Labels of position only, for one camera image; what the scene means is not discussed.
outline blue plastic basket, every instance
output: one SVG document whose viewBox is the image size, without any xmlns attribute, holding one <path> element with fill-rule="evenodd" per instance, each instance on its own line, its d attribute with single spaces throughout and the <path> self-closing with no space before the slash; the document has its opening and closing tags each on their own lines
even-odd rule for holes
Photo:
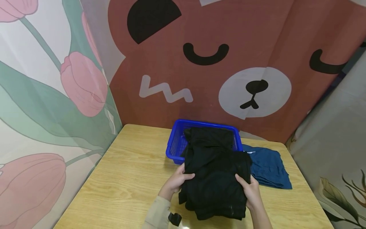
<svg viewBox="0 0 366 229">
<path fill-rule="evenodd" d="M 243 151 L 242 141 L 239 136 L 239 131 L 233 126 L 220 125 L 209 122 L 197 122 L 186 119 L 178 119 L 175 121 L 172 132 L 170 133 L 168 147 L 165 152 L 168 158 L 172 159 L 175 164 L 181 165 L 184 162 L 184 158 L 180 157 L 183 150 L 186 148 L 188 142 L 183 132 L 185 129 L 191 127 L 214 127 L 214 128 L 225 128 L 233 131 L 234 143 L 232 146 L 233 151 Z"/>
</svg>

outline fabric backdrop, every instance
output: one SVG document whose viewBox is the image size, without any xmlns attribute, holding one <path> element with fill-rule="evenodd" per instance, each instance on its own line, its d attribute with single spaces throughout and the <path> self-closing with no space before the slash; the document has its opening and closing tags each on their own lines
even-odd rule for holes
<svg viewBox="0 0 366 229">
<path fill-rule="evenodd" d="M 336 229 L 366 228 L 366 53 L 352 60 L 288 146 Z"/>
<path fill-rule="evenodd" d="M 366 36 L 350 0 L 82 0 L 123 123 L 285 142 Z"/>
<path fill-rule="evenodd" d="M 79 0 L 0 0 L 0 229 L 53 228 L 122 128 Z"/>
</svg>

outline folded blue clothing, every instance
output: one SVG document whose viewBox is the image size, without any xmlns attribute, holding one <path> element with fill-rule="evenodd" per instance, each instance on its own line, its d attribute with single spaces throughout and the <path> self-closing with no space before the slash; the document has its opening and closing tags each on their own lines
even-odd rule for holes
<svg viewBox="0 0 366 229">
<path fill-rule="evenodd" d="M 249 153 L 253 161 L 251 173 L 261 185 L 292 189 L 280 153 L 268 148 L 251 147 L 244 144 L 243 150 Z"/>
</svg>

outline pink tulip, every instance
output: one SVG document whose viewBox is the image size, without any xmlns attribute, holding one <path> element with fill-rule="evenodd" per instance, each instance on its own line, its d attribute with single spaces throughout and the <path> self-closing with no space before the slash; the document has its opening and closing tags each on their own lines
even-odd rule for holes
<svg viewBox="0 0 366 229">
<path fill-rule="evenodd" d="M 85 13 L 83 12 L 81 14 L 81 21 L 83 22 L 83 27 L 85 31 L 86 38 L 88 39 L 89 45 L 91 47 L 91 50 L 94 53 L 94 56 L 97 58 L 98 63 L 100 66 L 102 66 L 102 62 L 100 61 L 97 46 L 95 45 L 94 38 L 92 36 L 92 33 L 90 32 L 89 24 L 86 21 Z"/>
<path fill-rule="evenodd" d="M 108 86 L 102 72 L 86 56 L 73 52 L 61 65 L 61 82 L 79 111 L 88 117 L 104 107 Z"/>
<path fill-rule="evenodd" d="M 37 11 L 38 0 L 0 0 L 0 22 L 13 22 Z"/>
<path fill-rule="evenodd" d="M 64 159 L 34 154 L 0 168 L 0 229 L 30 229 L 48 214 L 66 181 Z"/>
</svg>

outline black clothing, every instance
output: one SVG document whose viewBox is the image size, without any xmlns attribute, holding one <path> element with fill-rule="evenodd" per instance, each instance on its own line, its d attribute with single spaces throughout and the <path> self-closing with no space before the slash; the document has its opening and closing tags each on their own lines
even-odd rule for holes
<svg viewBox="0 0 366 229">
<path fill-rule="evenodd" d="M 183 152 L 185 173 L 195 173 L 185 181 L 179 204 L 195 211 L 198 220 L 221 215 L 241 220 L 247 201 L 235 173 L 250 183 L 250 156 L 233 152 L 234 135 L 218 128 L 195 128 L 184 131 L 188 145 Z"/>
</svg>

